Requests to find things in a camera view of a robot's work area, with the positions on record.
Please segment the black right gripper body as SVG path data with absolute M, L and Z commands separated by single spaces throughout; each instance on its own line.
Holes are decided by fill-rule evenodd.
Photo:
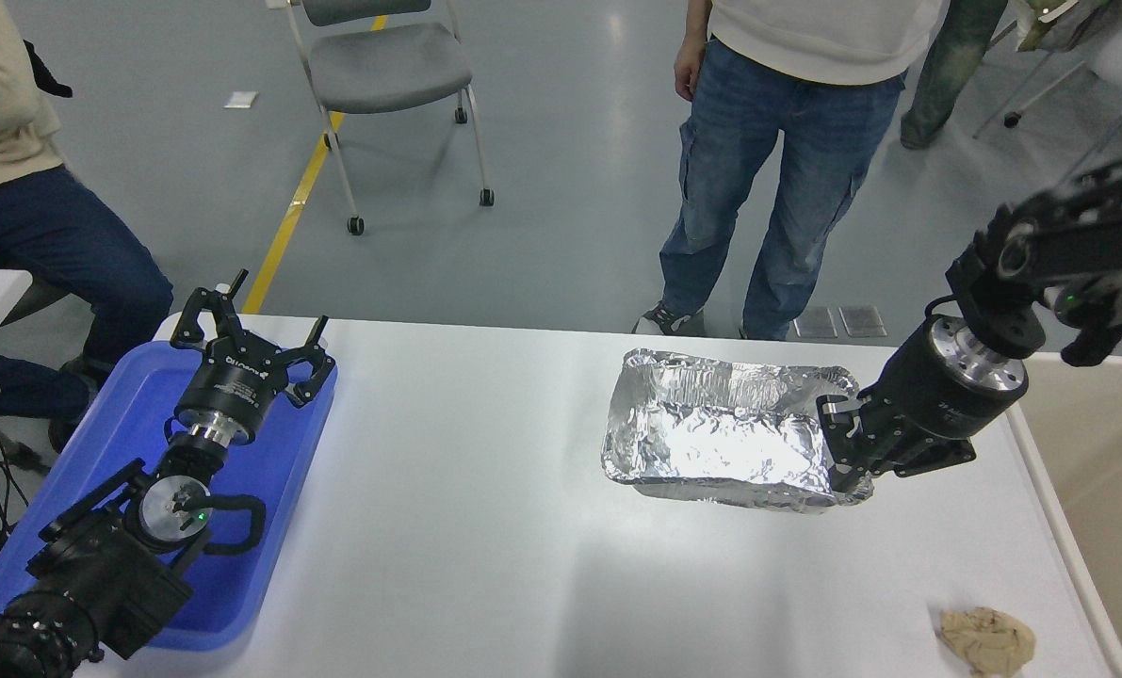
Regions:
M 926 320 L 859 394 L 872 474 L 932 471 L 974 458 L 969 438 L 1008 407 L 1008 361 L 962 320 Z

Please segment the standing person's hand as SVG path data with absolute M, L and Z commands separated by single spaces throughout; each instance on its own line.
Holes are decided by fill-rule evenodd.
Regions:
M 682 43 L 675 53 L 673 66 L 675 94 L 687 103 L 693 103 L 706 51 L 707 40 L 695 39 Z

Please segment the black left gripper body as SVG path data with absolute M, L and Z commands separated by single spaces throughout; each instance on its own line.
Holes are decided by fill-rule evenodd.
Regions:
M 233 421 L 234 442 L 251 442 L 288 383 L 285 366 L 276 365 L 282 349 L 264 339 L 213 339 L 183 392 L 174 416 L 187 429 Z

